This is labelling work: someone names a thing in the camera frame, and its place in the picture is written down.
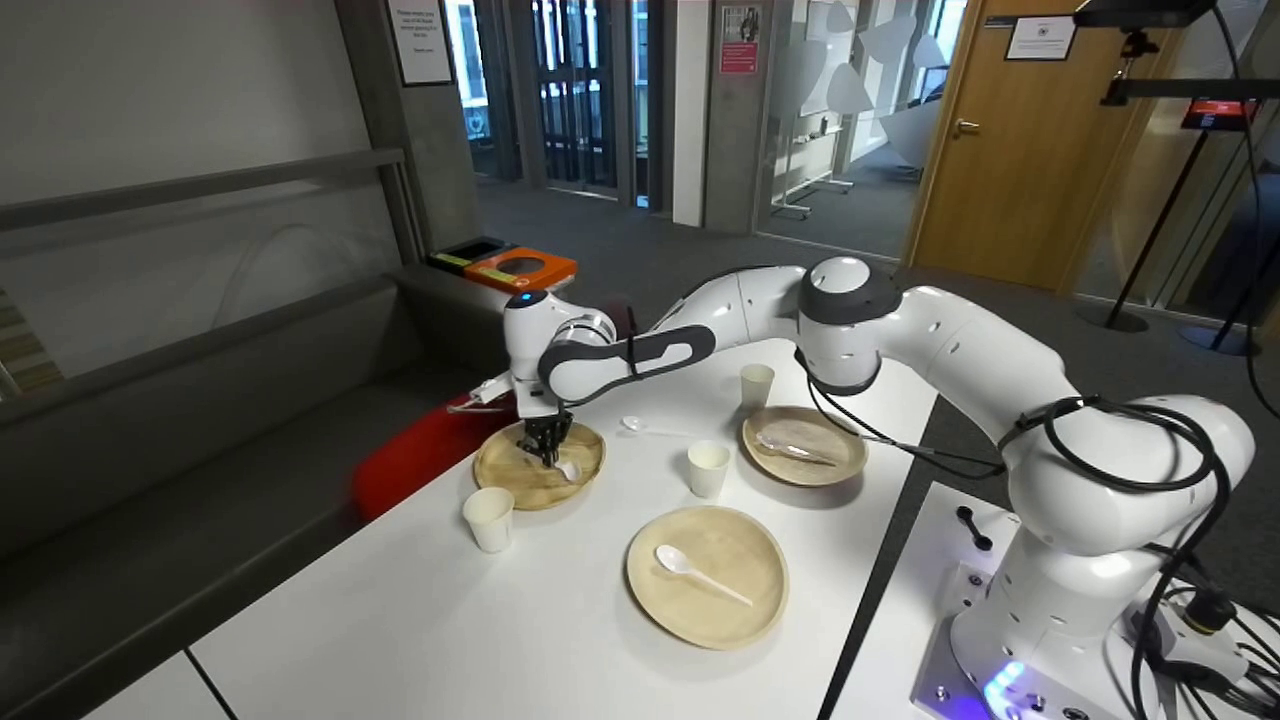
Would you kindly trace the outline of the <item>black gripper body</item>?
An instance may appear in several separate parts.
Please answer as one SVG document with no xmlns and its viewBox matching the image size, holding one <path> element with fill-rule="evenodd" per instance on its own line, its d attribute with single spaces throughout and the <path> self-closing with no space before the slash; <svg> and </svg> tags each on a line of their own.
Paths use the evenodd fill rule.
<svg viewBox="0 0 1280 720">
<path fill-rule="evenodd" d="M 551 468 L 561 457 L 561 444 L 567 440 L 567 429 L 570 429 L 567 412 L 524 420 L 521 449 L 537 457 L 544 468 Z"/>
</svg>

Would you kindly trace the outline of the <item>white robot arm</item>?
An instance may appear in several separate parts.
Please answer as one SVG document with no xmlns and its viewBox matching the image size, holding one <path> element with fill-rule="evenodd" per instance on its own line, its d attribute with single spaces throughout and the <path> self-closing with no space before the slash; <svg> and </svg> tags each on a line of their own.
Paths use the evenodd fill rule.
<svg viewBox="0 0 1280 720">
<path fill-rule="evenodd" d="M 787 340 L 811 387 L 856 397 L 887 366 L 961 408 L 1001 457 L 1020 517 L 996 590 L 947 630 L 973 684 L 1011 667 L 1041 692 L 1088 687 L 1114 630 L 1157 652 L 1157 601 L 1254 462 L 1254 438 L 1205 397 L 1083 397 L 1059 353 L 933 284 L 899 290 L 856 258 L 697 284 L 629 335 L 551 293 L 502 303 L 524 452 L 549 462 L 580 406 L 753 340 Z"/>
</svg>

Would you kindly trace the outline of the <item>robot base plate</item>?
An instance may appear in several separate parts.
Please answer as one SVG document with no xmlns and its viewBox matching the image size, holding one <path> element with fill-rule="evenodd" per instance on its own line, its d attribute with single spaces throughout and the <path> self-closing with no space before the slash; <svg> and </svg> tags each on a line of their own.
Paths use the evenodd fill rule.
<svg viewBox="0 0 1280 720">
<path fill-rule="evenodd" d="M 935 625 L 911 699 L 941 720 L 1129 720 L 1122 632 L 1151 575 L 1146 558 L 1066 558 L 1020 530 Z"/>
</svg>

